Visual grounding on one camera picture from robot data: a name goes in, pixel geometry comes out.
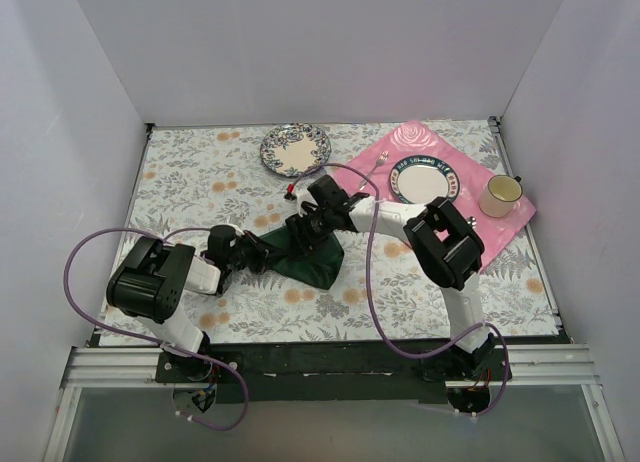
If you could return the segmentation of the dark green cloth napkin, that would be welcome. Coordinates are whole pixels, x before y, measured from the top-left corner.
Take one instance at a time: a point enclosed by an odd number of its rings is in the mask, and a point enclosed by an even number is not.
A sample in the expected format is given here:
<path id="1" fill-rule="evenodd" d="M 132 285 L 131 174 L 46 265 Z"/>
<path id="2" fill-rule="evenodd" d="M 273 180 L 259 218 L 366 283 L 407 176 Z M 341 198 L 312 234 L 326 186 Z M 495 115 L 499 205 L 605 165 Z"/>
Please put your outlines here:
<path id="1" fill-rule="evenodd" d="M 293 253 L 293 245 L 286 227 L 268 232 L 260 239 L 285 252 L 267 263 L 267 269 L 313 288 L 328 290 L 336 281 L 342 267 L 344 250 L 334 234 L 329 235 L 307 255 Z"/>

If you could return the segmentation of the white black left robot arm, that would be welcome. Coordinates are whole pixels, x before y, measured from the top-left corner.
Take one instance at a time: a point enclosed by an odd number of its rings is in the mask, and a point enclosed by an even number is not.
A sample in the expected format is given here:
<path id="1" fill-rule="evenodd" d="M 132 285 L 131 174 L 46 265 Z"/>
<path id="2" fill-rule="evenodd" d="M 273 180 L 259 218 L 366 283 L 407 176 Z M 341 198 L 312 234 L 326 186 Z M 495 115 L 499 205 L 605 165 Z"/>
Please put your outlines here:
<path id="1" fill-rule="evenodd" d="M 234 225 L 208 230 L 207 248 L 142 236 L 116 269 L 106 289 L 107 303 L 139 320 L 160 345 L 179 354 L 178 369 L 193 382 L 213 368 L 206 334 L 194 325 L 181 303 L 185 291 L 220 296 L 232 275 L 244 269 L 261 274 L 285 252 Z"/>

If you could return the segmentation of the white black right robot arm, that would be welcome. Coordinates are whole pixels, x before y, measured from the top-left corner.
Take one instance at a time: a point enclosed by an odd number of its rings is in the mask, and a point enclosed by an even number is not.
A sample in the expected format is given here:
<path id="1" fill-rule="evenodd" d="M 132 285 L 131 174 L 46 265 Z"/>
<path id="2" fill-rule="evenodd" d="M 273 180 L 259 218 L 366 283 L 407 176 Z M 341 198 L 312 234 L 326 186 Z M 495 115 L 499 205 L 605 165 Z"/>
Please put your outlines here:
<path id="1" fill-rule="evenodd" d="M 378 193 L 348 194 L 329 175 L 304 190 L 290 184 L 285 197 L 297 205 L 287 227 L 302 248 L 309 250 L 336 231 L 367 234 L 368 250 L 377 235 L 394 237 L 411 247 L 424 274 L 439 287 L 449 321 L 448 343 L 427 353 L 409 353 L 375 321 L 378 335 L 392 351 L 422 361 L 431 373 L 471 380 L 486 371 L 496 336 L 485 321 L 478 293 L 485 247 L 449 199 L 403 204 Z"/>

